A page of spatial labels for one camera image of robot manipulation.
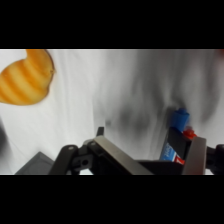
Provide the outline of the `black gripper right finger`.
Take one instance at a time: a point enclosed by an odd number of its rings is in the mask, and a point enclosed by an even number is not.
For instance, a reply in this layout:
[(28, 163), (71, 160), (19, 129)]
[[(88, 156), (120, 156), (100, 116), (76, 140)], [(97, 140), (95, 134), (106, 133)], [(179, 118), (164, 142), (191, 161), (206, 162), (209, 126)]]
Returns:
[(184, 160), (182, 175), (204, 175), (206, 167), (207, 143), (191, 129), (180, 132), (171, 127), (168, 143)]

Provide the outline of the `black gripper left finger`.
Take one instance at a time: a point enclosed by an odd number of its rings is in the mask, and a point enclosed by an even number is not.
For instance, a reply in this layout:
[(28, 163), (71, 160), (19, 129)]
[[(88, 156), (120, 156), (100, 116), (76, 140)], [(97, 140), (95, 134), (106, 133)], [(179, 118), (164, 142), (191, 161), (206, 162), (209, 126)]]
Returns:
[(131, 158), (105, 136), (105, 128), (97, 129), (96, 137), (87, 144), (93, 156), (90, 170), (95, 175), (152, 175), (152, 172)]

